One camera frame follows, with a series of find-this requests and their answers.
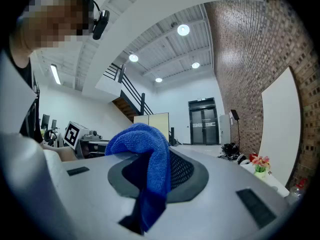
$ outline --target person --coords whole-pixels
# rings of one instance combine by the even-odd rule
[[[70,36],[86,35],[93,28],[94,7],[90,0],[35,0],[10,33],[4,51],[21,77],[36,94],[20,133],[33,138],[43,149],[58,153],[62,161],[74,161],[71,147],[44,144],[39,118],[40,90],[32,71],[30,55],[40,48],[57,47]]]

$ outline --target brick wall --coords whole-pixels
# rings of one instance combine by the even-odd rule
[[[213,39],[214,71],[225,113],[241,120],[240,150],[259,152],[263,131],[261,93],[290,66],[303,109],[302,143],[289,188],[311,179],[320,159],[320,68],[312,40],[285,0],[224,0],[205,5]],[[238,143],[238,129],[231,126]]]

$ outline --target blue towel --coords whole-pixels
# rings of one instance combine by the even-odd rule
[[[169,144],[156,128],[135,123],[112,138],[105,149],[109,156],[131,151],[150,154],[146,189],[140,191],[141,226],[147,232],[166,208],[167,193],[171,191]]]

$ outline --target doorway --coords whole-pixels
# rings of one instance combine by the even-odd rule
[[[192,145],[218,145],[219,127],[214,98],[189,101]]]

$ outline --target flower pot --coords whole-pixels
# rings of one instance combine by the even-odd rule
[[[265,181],[265,180],[266,180],[266,176],[267,176],[267,171],[266,171],[266,170],[263,171],[263,172],[257,172],[257,171],[255,171],[255,172],[254,172],[254,175],[255,175],[257,178],[259,178],[260,180]]]

